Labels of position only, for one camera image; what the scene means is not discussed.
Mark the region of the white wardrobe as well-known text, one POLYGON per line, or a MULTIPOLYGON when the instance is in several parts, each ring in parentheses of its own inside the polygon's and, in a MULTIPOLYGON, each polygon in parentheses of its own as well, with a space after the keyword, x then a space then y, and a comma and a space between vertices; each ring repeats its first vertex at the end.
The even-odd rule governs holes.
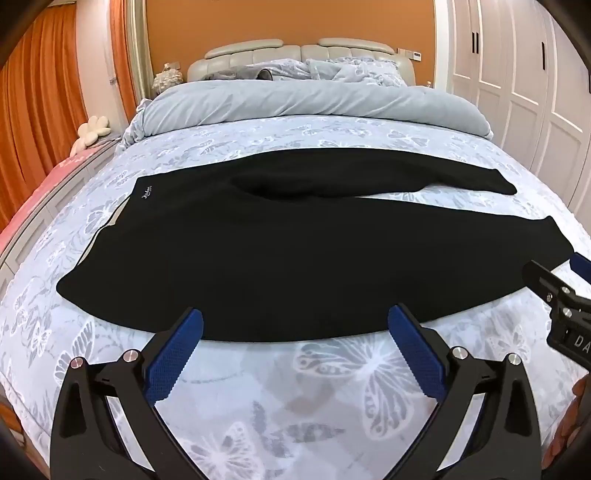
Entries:
POLYGON ((590 224, 590 75, 538 1, 451 1, 448 90, 493 141, 590 224))

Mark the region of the pink cabinet top mat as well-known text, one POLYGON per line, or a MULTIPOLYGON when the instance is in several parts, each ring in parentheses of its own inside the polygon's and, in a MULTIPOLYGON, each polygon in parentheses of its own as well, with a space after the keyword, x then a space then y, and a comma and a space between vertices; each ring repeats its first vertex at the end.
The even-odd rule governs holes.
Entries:
POLYGON ((115 146, 117 140, 106 140, 72 157, 61 161, 55 166, 42 183, 33 191, 24 204, 13 215, 8 225, 1 232, 1 252, 4 252, 27 218, 43 200, 55 193, 57 189, 71 178, 82 174, 88 165, 93 163, 108 147, 115 146))

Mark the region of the butterfly print pillow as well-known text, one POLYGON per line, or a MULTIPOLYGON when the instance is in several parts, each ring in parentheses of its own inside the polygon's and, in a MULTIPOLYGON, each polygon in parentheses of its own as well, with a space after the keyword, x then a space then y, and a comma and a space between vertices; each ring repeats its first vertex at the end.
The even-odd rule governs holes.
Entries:
POLYGON ((337 59, 308 59, 304 61, 314 80, 341 83, 361 83, 381 87, 407 87, 396 62, 370 57, 342 57, 337 59))

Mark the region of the beige padded headboard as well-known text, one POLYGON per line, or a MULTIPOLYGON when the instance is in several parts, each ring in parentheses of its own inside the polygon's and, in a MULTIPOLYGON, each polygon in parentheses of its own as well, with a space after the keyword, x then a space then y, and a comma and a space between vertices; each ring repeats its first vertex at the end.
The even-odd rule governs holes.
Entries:
POLYGON ((416 85, 412 61, 380 42, 353 38, 329 37, 310 45, 287 45, 280 39, 262 39, 224 45, 209 50, 204 58, 193 62, 187 70, 187 81, 198 81, 207 74, 231 67, 262 63, 270 60, 304 61, 335 60, 345 57, 373 58, 393 61, 407 85, 416 85))

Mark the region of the butterfly print bed sheet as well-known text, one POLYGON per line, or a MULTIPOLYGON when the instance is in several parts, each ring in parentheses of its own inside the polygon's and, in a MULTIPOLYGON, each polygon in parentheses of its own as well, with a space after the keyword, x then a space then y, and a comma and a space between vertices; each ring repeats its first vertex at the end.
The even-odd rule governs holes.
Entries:
MULTIPOLYGON (((57 281, 126 199, 137 178, 267 150, 368 147, 415 151, 500 171, 513 197, 431 187, 416 203, 552 217, 574 249, 590 237, 563 201, 492 142, 411 123, 295 116, 192 127, 149 137, 113 158, 56 216, 1 291, 1 383, 37 451, 49 452, 69 361, 112 361, 148 334, 102 322, 61 298, 57 281)), ((190 458, 214 479, 378 479, 434 408, 392 339, 280 345, 204 342, 157 406, 190 458)))

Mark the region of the orange curtain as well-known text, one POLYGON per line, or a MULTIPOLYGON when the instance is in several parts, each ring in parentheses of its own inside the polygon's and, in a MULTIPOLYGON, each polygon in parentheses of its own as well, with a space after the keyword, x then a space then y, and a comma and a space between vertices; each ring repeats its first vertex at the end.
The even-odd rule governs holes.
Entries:
POLYGON ((78 75, 76 6, 45 9, 1 70, 1 226, 69 156, 87 120, 78 75))

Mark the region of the grey drawer cabinet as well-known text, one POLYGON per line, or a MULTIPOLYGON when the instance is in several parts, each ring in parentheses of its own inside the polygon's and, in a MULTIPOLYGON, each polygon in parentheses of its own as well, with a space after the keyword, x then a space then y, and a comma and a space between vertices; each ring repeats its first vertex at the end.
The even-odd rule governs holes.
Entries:
MULTIPOLYGON (((106 140, 117 140, 118 143, 119 138, 112 137, 106 140)), ((108 147, 93 163, 86 167, 82 174, 71 178, 60 186, 55 193, 50 194, 48 198, 43 200, 27 218, 7 249, 1 252, 1 297, 4 297, 20 266, 53 219, 77 195, 81 188, 112 159, 115 147, 116 145, 108 147)))

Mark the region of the white bedside ornament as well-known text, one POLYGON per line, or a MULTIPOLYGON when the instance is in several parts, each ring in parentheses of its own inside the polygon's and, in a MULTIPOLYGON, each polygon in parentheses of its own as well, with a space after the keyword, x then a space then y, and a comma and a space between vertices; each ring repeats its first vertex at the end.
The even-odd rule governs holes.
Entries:
POLYGON ((152 83, 152 90, 155 96, 165 90, 180 85, 184 82, 183 75, 179 69, 179 63, 165 63, 161 72, 155 75, 152 83))

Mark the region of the black pants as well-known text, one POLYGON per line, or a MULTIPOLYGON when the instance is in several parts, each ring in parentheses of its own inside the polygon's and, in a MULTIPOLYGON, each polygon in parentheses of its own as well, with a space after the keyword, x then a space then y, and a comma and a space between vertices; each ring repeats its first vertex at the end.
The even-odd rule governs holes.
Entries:
POLYGON ((56 286, 88 314, 166 330, 188 308, 213 341, 291 342, 422 322, 520 290, 573 248, 551 218, 402 202, 443 185, 516 193, 499 171, 360 148, 264 152, 139 178, 116 222, 56 286))

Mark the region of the white flower plush cushion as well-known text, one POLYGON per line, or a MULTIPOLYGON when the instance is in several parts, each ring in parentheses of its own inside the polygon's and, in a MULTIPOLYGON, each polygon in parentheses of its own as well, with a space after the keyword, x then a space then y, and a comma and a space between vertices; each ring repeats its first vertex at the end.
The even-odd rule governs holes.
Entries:
POLYGON ((87 122, 78 127, 78 138, 71 147, 70 155, 77 155, 94 145, 102 137, 108 136, 110 133, 110 123, 106 116, 91 116, 87 122))

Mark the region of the grey folded duvet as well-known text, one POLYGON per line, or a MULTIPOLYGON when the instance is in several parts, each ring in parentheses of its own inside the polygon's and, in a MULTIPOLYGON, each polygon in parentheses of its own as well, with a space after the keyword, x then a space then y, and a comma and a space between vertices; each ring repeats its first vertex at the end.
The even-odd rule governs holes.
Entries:
POLYGON ((403 121, 493 138, 478 108, 453 94, 427 87, 327 80, 219 80, 178 85, 143 103, 123 138, 133 144, 195 126, 297 115, 403 121))

